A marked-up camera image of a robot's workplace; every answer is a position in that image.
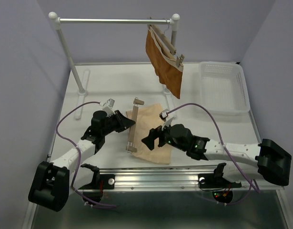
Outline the beige underwear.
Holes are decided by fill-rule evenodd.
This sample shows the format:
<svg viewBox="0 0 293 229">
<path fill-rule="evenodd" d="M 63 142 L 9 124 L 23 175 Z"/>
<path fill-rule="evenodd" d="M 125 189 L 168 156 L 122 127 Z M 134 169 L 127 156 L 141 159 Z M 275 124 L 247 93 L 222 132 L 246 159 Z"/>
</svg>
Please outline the beige underwear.
<svg viewBox="0 0 293 229">
<path fill-rule="evenodd" d="M 169 145 L 159 147 L 159 138 L 154 139 L 155 135 L 148 138 L 151 129 L 163 125 L 163 121 L 159 118 L 162 111 L 163 108 L 159 103 L 138 108 L 133 142 L 137 151 L 131 153 L 133 157 L 161 165 L 168 165 L 171 162 L 172 147 Z"/>
</svg>

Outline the wooden clip hanger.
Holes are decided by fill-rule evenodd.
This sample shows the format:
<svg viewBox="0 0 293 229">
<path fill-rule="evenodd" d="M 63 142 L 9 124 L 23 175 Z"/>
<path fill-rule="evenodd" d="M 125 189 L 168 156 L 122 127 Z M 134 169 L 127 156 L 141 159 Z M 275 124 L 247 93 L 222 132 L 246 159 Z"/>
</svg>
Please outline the wooden clip hanger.
<svg viewBox="0 0 293 229">
<path fill-rule="evenodd" d="M 128 135 L 128 143 L 126 147 L 126 151 L 130 153 L 137 152 L 137 149 L 134 146 L 134 137 L 135 137 L 135 130 L 136 130 L 136 124 L 137 124 L 137 117 L 138 117 L 138 110 L 139 105 L 144 105 L 144 101 L 140 100 L 139 98 L 135 98 L 133 100 L 133 108 L 131 113 L 131 119 L 135 122 L 135 124 L 130 127 L 129 129 L 129 135 Z"/>
</svg>

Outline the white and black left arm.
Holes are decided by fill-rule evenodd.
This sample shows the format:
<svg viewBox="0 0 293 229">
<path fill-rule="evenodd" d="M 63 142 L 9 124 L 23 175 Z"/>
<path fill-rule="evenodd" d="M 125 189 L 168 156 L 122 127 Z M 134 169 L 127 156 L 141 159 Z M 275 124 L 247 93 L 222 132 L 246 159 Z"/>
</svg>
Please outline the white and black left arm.
<svg viewBox="0 0 293 229">
<path fill-rule="evenodd" d="M 103 110 L 94 112 L 90 126 L 71 150 L 51 162 L 43 161 L 38 165 L 28 194 L 29 202 L 58 212 L 65 206 L 71 191 L 78 192 L 79 187 L 87 185 L 100 193 L 95 200 L 83 197 L 85 203 L 91 207 L 110 208 L 98 201 L 104 188 L 114 187 L 108 183 L 114 175 L 101 176 L 99 168 L 86 164 L 85 160 L 102 148 L 107 135 L 123 132 L 134 125 L 135 121 L 118 110 L 112 115 Z"/>
</svg>

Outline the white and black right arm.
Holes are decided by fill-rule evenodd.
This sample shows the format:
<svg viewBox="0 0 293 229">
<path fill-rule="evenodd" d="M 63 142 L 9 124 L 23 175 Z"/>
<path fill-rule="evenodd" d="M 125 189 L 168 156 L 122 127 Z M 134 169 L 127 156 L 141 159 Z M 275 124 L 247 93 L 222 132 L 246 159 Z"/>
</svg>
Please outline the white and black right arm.
<svg viewBox="0 0 293 229">
<path fill-rule="evenodd" d="M 194 160 L 221 160 L 213 173 L 218 186 L 245 179 L 264 179 L 278 186 L 289 184 L 292 156 L 270 139 L 259 144 L 223 144 L 193 135 L 184 125 L 176 124 L 153 128 L 141 141 L 153 150 L 156 139 L 158 147 L 173 146 Z"/>
</svg>

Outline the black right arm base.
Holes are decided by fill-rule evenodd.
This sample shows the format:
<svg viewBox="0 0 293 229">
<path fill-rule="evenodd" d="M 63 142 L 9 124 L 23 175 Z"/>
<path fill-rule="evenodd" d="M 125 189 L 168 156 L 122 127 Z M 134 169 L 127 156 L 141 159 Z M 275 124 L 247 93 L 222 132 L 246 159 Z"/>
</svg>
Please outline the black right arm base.
<svg viewBox="0 0 293 229">
<path fill-rule="evenodd" d="M 198 187 L 203 191 L 210 191 L 216 202 L 229 205 L 233 199 L 233 189 L 241 188 L 242 184 L 223 178 L 223 169 L 226 165 L 226 163 L 219 163 L 212 173 L 199 174 Z"/>
</svg>

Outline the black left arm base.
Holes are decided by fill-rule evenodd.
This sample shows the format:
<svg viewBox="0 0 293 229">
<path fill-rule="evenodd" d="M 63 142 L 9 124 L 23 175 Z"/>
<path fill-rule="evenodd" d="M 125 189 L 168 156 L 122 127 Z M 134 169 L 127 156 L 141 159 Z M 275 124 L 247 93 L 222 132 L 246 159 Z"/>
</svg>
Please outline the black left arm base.
<svg viewBox="0 0 293 229">
<path fill-rule="evenodd" d="M 90 164 L 82 164 L 82 175 L 79 177 L 79 190 L 84 195 L 84 204 L 91 208 L 114 208 L 112 204 L 100 204 L 104 191 L 113 190 L 114 174 L 100 174 L 100 169 Z"/>
</svg>

